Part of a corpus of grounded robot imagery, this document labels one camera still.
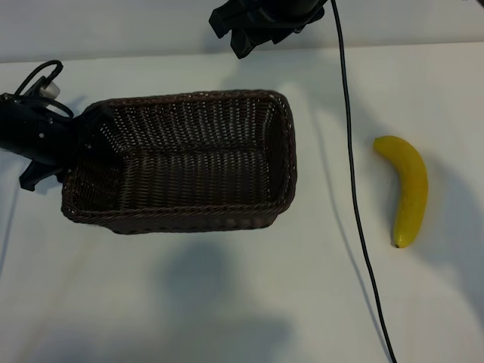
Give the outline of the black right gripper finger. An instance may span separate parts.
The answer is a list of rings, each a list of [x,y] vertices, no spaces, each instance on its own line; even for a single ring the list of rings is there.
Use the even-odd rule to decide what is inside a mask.
[[[209,17],[209,24],[217,37],[224,37],[230,30],[241,25],[246,15],[245,1],[230,0],[213,10]]]
[[[231,49],[238,59],[248,56],[256,47],[271,40],[271,21],[235,17],[230,20]]]

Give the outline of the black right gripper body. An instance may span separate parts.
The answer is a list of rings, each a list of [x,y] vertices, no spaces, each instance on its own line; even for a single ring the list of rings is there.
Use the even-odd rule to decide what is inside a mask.
[[[273,44],[278,44],[293,33],[324,16],[325,1],[247,1],[250,19],[271,21]]]

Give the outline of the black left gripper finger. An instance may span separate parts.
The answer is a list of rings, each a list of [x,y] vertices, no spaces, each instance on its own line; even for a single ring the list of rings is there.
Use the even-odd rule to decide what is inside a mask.
[[[121,166],[119,154],[108,140],[115,126],[109,107],[95,106],[72,118],[71,127],[76,137],[70,165],[77,166],[82,160],[94,160],[106,166]]]

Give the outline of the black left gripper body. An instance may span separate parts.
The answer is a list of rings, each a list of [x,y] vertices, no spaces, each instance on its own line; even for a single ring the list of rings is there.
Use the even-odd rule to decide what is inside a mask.
[[[30,160],[20,186],[34,191],[62,171],[76,143],[72,110],[57,101],[11,102],[11,152]]]

